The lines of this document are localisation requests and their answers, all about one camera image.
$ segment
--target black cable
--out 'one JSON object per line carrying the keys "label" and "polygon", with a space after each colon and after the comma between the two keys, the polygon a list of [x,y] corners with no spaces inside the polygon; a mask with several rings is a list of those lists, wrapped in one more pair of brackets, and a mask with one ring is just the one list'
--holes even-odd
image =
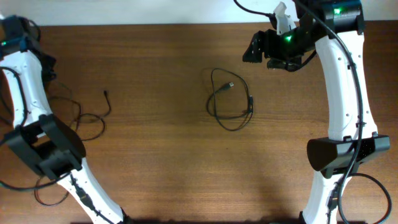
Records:
{"label": "black cable", "polygon": [[291,69],[291,70],[287,69],[287,71],[288,71],[288,72],[296,72],[296,71],[302,69],[302,68],[303,68],[304,66],[306,66],[316,55],[317,55],[317,51],[314,50],[314,51],[311,53],[311,55],[310,55],[299,67],[297,67],[297,68],[295,68],[295,69]]}
{"label": "black cable", "polygon": [[[222,91],[222,90],[228,90],[228,89],[230,89],[233,86],[233,83],[227,83],[227,84],[223,85],[221,88],[219,88],[218,90],[215,90],[213,76],[214,76],[214,72],[217,71],[217,70],[221,70],[221,71],[224,71],[224,72],[229,73],[231,75],[234,75],[234,76],[238,77],[242,81],[242,83],[244,85],[245,92],[246,92],[246,96],[247,96],[247,99],[248,99],[248,107],[246,108],[246,111],[243,114],[241,114],[239,116],[229,116],[229,117],[227,117],[227,116],[219,116],[217,114],[217,102],[216,102],[216,97],[215,97],[216,94],[218,92]],[[239,131],[240,129],[244,128],[250,122],[251,118],[253,117],[253,113],[254,113],[253,97],[250,95],[249,87],[248,87],[248,84],[246,83],[246,81],[244,81],[244,79],[240,75],[238,75],[236,73],[233,73],[233,72],[230,72],[228,70],[225,70],[223,68],[214,68],[211,71],[210,78],[211,78],[211,86],[213,88],[213,94],[210,95],[210,97],[208,98],[208,100],[206,102],[206,110],[207,110],[208,114],[210,116],[213,116],[216,119],[216,121],[218,122],[218,124],[220,124],[220,126],[223,127],[227,131]],[[210,104],[210,101],[211,101],[212,98],[214,99],[213,100],[213,114],[210,113],[210,109],[209,109],[209,104]],[[237,118],[243,118],[243,117],[245,117],[243,122],[237,128],[234,128],[234,129],[227,128],[220,121],[221,119],[237,119]]]}
{"label": "black cable", "polygon": [[327,223],[327,224],[330,224],[330,221],[331,221],[331,211],[329,211],[329,212],[327,213],[327,216],[328,216],[328,223]]}
{"label": "black cable", "polygon": [[[102,123],[101,131],[94,137],[82,139],[82,141],[91,141],[91,140],[98,139],[99,137],[101,137],[104,134],[104,132],[106,130],[106,123],[105,123],[104,118],[107,117],[112,112],[112,107],[111,107],[111,103],[109,101],[107,91],[104,91],[104,97],[105,97],[106,103],[108,105],[108,110],[106,113],[104,113],[102,115],[97,115],[97,114],[93,114],[93,113],[83,113],[81,104],[73,99],[70,99],[70,98],[66,98],[66,97],[62,97],[62,96],[52,96],[49,98],[49,100],[66,100],[66,101],[72,102],[74,105],[77,105],[78,114],[77,114],[76,118],[74,118],[69,124],[69,127],[71,127],[73,123],[76,123],[75,132],[78,132],[81,123],[91,124],[91,123],[100,121]],[[92,116],[92,117],[94,117],[94,119],[90,119],[88,121],[82,121],[82,117],[85,117],[85,116]]]}
{"label": "black cable", "polygon": [[34,187],[14,187],[14,186],[11,186],[9,184],[4,183],[1,180],[0,180],[0,186],[4,187],[5,189],[15,190],[15,191],[18,191],[18,192],[30,192],[30,191],[33,191],[33,190],[40,190],[40,189],[43,189],[43,188],[46,188],[46,187],[50,187],[50,186],[56,184],[58,181],[64,179],[67,176],[69,176],[69,174],[66,174],[63,177],[57,178],[57,179],[55,179],[53,181],[50,181],[50,182],[48,182],[46,184],[36,185]]}
{"label": "black cable", "polygon": [[73,99],[73,91],[69,87],[58,80],[52,80],[52,82],[56,83],[59,87],[64,88],[69,93],[69,99]]}
{"label": "black cable", "polygon": [[[37,179],[36,186],[39,186],[39,185],[40,185],[40,181],[41,181],[42,179],[43,179],[43,176],[40,177],[39,179]],[[41,205],[43,205],[43,206],[45,206],[45,207],[54,207],[54,206],[57,206],[57,205],[61,204],[63,201],[65,201],[65,200],[68,198],[68,196],[69,196],[69,192],[67,191],[66,194],[63,196],[63,198],[62,198],[59,202],[53,203],[53,204],[47,204],[47,203],[43,202],[43,201],[40,199],[39,190],[36,190],[36,189],[34,190],[34,196],[35,196],[36,201],[37,201],[39,204],[41,204]]]}
{"label": "black cable", "polygon": [[387,208],[386,214],[379,221],[375,222],[374,224],[384,223],[389,218],[389,216],[390,216],[390,214],[392,212],[392,199],[391,199],[391,196],[390,196],[388,190],[386,189],[386,187],[383,186],[380,183],[380,181],[378,181],[376,178],[374,178],[374,177],[372,177],[370,175],[367,175],[367,174],[355,173],[355,174],[350,174],[348,177],[365,177],[365,178],[373,181],[374,183],[376,183],[380,187],[380,189],[383,191],[384,195],[387,198],[388,208]]}
{"label": "black cable", "polygon": [[86,207],[88,207],[91,211],[93,211],[97,216],[101,217],[103,220],[105,220],[106,222],[108,222],[109,224],[114,224],[111,220],[109,220],[108,218],[106,218],[103,214],[101,214],[100,211],[98,211],[97,209],[95,209],[94,203],[91,199],[91,197],[84,191],[84,189],[82,189],[81,187],[79,187],[79,185],[76,183],[76,179],[73,177],[72,174],[70,174],[70,180],[71,180],[71,184],[72,186],[75,187],[76,189],[76,194],[77,196],[79,196],[80,201],[82,202],[82,204]]}
{"label": "black cable", "polygon": [[35,27],[35,29],[37,30],[37,38],[36,40],[38,42],[40,42],[41,38],[42,38],[42,31],[40,30],[40,27],[31,19],[28,19],[29,22]]}
{"label": "black cable", "polygon": [[250,9],[246,9],[245,7],[243,7],[240,3],[238,3],[238,0],[234,0],[235,4],[240,7],[242,10],[249,12],[249,13],[253,13],[253,14],[258,14],[258,15],[262,15],[262,16],[266,16],[268,18],[274,16],[272,13],[265,13],[265,12],[257,12],[257,11],[253,11]]}
{"label": "black cable", "polygon": [[19,78],[19,74],[12,68],[9,67],[0,67],[0,70],[7,70],[10,71],[12,74],[14,74],[14,77],[17,79],[18,82],[18,86],[19,86],[19,91],[21,93],[21,98],[22,98],[22,104],[24,106],[24,110],[23,110],[23,115],[24,118],[20,124],[21,127],[23,127],[25,125],[25,122],[27,120],[27,114],[28,114],[28,110],[27,110],[27,104],[26,104],[26,98],[25,98],[25,94],[24,94],[24,89],[22,87],[22,82],[21,82],[21,78]]}
{"label": "black cable", "polygon": [[[72,125],[73,123],[76,123],[75,132],[78,131],[78,128],[80,127],[80,123],[81,123],[81,118],[84,117],[84,116],[93,116],[93,117],[95,118],[95,119],[89,120],[87,123],[93,123],[93,122],[95,122],[95,121],[100,120],[100,121],[102,122],[103,128],[102,128],[102,130],[99,132],[99,134],[97,134],[96,136],[94,136],[94,137],[92,137],[92,138],[82,139],[82,141],[91,141],[91,140],[94,140],[94,139],[97,139],[97,138],[101,137],[101,136],[104,134],[105,129],[106,129],[106,123],[105,123],[105,120],[104,120],[103,118],[107,117],[107,116],[108,116],[109,114],[111,114],[111,112],[112,112],[112,107],[111,107],[111,103],[109,102],[108,92],[107,92],[107,91],[104,91],[104,96],[105,96],[106,102],[107,102],[107,104],[108,104],[108,111],[107,111],[105,114],[100,115],[100,116],[99,116],[99,115],[96,115],[96,114],[91,114],[91,113],[82,114],[81,104],[80,104],[79,102],[77,102],[77,101],[75,101],[75,100],[72,99],[72,94],[71,94],[71,98],[66,98],[66,97],[62,97],[62,96],[51,96],[51,97],[49,98],[49,101],[50,101],[50,100],[65,100],[65,101],[72,102],[74,105],[77,105],[77,107],[78,107],[78,114],[77,114],[77,116],[73,119],[73,121],[69,124],[69,127],[71,127],[71,125]],[[34,197],[35,197],[36,201],[37,201],[39,204],[41,204],[41,205],[43,205],[43,206],[46,206],[46,207],[54,207],[54,206],[57,206],[57,205],[61,204],[63,201],[65,201],[65,200],[68,198],[68,196],[69,196],[69,192],[66,192],[66,194],[63,196],[63,198],[62,198],[59,202],[53,203],[53,204],[47,204],[47,203],[44,203],[44,202],[40,199],[39,191],[38,191],[38,190],[35,190],[35,191],[34,191]]]}
{"label": "black cable", "polygon": [[[296,5],[298,5],[302,9],[304,9],[309,15],[311,15],[323,28],[326,29],[326,31],[331,36],[333,36],[337,40],[337,42],[341,45],[341,48],[343,49],[343,51],[348,59],[349,65],[351,67],[351,71],[353,73],[354,84],[356,87],[356,95],[358,98],[358,114],[359,114],[358,115],[359,116],[358,141],[357,141],[356,148],[354,149],[354,155],[352,156],[343,177],[339,180],[340,187],[338,188],[338,211],[339,211],[340,217],[344,221],[344,223],[349,224],[348,220],[344,216],[341,198],[343,197],[343,188],[344,188],[344,184],[347,180],[347,177],[349,175],[355,175],[355,174],[351,174],[351,171],[352,171],[352,168],[354,167],[354,164],[356,163],[356,159],[358,158],[358,154],[361,149],[362,132],[363,132],[363,125],[364,125],[364,122],[363,122],[363,99],[362,99],[361,85],[359,83],[359,77],[358,77],[358,73],[356,70],[356,65],[354,63],[354,60],[353,60],[347,46],[344,44],[343,40],[330,27],[328,27],[314,12],[312,12],[306,5],[304,5],[303,3],[301,3],[298,0],[293,0],[293,2],[296,3]],[[388,216],[383,217],[381,222],[379,222],[379,223],[386,221],[387,218],[388,218]]]}
{"label": "black cable", "polygon": [[0,100],[1,100],[1,103],[4,106],[4,108],[6,109],[6,111],[10,115],[12,115],[12,111],[11,111],[10,107],[7,105],[5,99],[4,99],[3,95],[2,95],[2,91],[1,90],[2,90],[2,80],[0,79]]}

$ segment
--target white wall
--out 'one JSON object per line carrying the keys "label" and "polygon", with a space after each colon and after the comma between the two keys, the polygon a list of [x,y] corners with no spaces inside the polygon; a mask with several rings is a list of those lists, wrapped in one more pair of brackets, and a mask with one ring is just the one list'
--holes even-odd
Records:
{"label": "white wall", "polygon": [[[282,0],[295,19],[291,0]],[[272,12],[279,0],[240,0],[255,11]],[[398,0],[362,0],[366,20],[398,20]],[[233,0],[0,0],[5,15],[18,14],[39,25],[180,24],[264,22]]]}

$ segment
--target wood grain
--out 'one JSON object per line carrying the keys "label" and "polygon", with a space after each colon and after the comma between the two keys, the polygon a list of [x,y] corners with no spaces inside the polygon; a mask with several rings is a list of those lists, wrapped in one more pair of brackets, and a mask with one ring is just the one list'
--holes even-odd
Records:
{"label": "wood grain", "polygon": [[[58,79],[88,113],[103,113],[103,90],[113,106],[105,135],[85,144],[99,183],[133,218],[243,221],[297,217],[312,184],[306,145],[327,136],[328,102],[317,57],[295,73],[242,63],[252,35],[269,24],[43,27],[42,47],[58,59]],[[368,22],[365,73],[374,119],[391,137],[390,152],[360,168],[398,197],[398,22]],[[207,115],[210,71],[242,75],[255,101],[251,124],[236,133]],[[235,81],[219,96],[220,111],[245,108],[238,81],[217,75],[216,85]],[[50,93],[66,94],[53,83]],[[71,118],[67,103],[53,110]],[[237,125],[237,122],[226,123]],[[9,128],[1,126],[1,132]],[[84,138],[98,126],[84,125]],[[7,147],[0,150],[0,177],[13,185],[36,176]],[[60,187],[41,191],[55,202]],[[382,192],[355,179],[345,192],[346,216],[375,222],[386,210]],[[88,222],[72,198],[41,207],[30,193],[0,189],[0,223]],[[398,212],[388,223],[398,222]]]}

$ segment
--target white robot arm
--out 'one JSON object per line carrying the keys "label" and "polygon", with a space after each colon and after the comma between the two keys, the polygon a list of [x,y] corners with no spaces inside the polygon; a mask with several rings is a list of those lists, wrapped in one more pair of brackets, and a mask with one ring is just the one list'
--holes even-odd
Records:
{"label": "white robot arm", "polygon": [[[369,108],[363,72],[362,27],[352,30],[352,27],[337,26],[353,21],[360,26],[363,20],[362,10],[348,7],[345,9],[349,11],[346,16],[335,15],[327,22],[341,31],[338,35],[352,53],[361,86],[365,111],[363,122],[366,123],[362,137],[367,146],[361,148],[362,154],[353,168],[356,172],[361,163],[389,149],[389,138],[378,135]],[[310,199],[300,215],[300,220],[306,224],[335,224],[337,209],[336,205],[331,204],[335,202],[333,199],[336,196],[336,183],[343,176],[353,156],[352,148],[359,137],[358,99],[352,68],[341,45],[323,28],[316,23],[295,27],[290,17],[284,15],[284,11],[283,4],[275,10],[275,21],[282,21],[277,26],[278,32],[269,30],[255,34],[243,60],[261,62],[262,53],[265,53],[266,58],[271,58],[268,67],[296,70],[306,64],[301,63],[303,53],[316,48],[325,73],[328,93],[329,137],[312,139],[308,143],[308,158],[315,175]],[[300,16],[301,12],[298,13],[303,21],[308,22],[308,15]],[[335,18],[340,18],[340,22],[345,19],[346,22],[334,23]],[[56,180],[69,191],[94,224],[132,223],[94,178],[88,167],[81,139],[52,114],[43,82],[49,77],[53,78],[52,67],[55,61],[40,49],[37,34],[30,26],[30,21],[17,16],[8,17],[1,21],[0,29],[4,34],[0,36],[3,40],[0,47],[0,66],[11,91],[15,128],[5,135],[4,142],[36,174]],[[35,146],[37,138],[43,135],[47,135],[50,140]]]}

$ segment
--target black mounting bracket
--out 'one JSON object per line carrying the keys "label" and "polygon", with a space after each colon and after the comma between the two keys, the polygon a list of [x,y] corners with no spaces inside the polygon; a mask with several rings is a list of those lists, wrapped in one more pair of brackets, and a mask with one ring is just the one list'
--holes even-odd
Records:
{"label": "black mounting bracket", "polygon": [[42,80],[47,83],[57,77],[53,69],[57,60],[43,52],[39,44],[40,31],[30,23],[30,20],[20,16],[0,20],[0,58],[30,50],[40,60]]}
{"label": "black mounting bracket", "polygon": [[[311,139],[307,144],[307,156],[312,168],[321,171],[327,179],[334,174],[342,174],[354,154],[357,140],[334,141],[329,138]],[[390,149],[390,137],[375,134],[372,138],[362,139],[361,149],[353,167],[358,170],[360,164],[370,161]]]}
{"label": "black mounting bracket", "polygon": [[[300,0],[334,32],[356,30],[364,32],[364,17],[360,0]],[[250,46],[243,55],[243,62],[261,63],[262,53],[270,58],[268,68],[296,71],[302,68],[302,57],[315,49],[315,42],[328,35],[326,29],[310,14],[296,7],[300,26],[282,35],[275,30],[254,34]]]}
{"label": "black mounting bracket", "polygon": [[[49,140],[37,144],[39,136]],[[53,114],[4,136],[9,148],[37,175],[57,179],[73,169],[81,169],[86,150],[79,136]]]}

